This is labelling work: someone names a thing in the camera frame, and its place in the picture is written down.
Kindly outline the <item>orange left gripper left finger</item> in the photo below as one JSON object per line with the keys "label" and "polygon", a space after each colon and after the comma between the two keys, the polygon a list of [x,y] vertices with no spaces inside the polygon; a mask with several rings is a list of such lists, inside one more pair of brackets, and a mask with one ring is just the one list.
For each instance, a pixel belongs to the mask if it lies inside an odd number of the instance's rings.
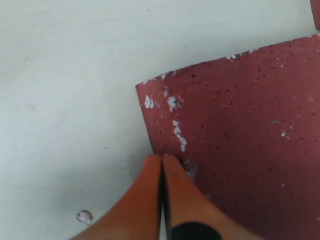
{"label": "orange left gripper left finger", "polygon": [[149,155],[123,197],[74,240],[158,240],[161,223],[162,159]]}

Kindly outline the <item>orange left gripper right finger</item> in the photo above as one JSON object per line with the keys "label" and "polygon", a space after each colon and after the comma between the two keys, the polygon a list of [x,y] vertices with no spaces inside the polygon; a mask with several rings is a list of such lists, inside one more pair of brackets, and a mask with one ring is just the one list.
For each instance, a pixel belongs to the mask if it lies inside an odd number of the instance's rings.
{"label": "orange left gripper right finger", "polygon": [[162,158],[168,240],[260,240],[214,206],[192,182],[177,157]]}

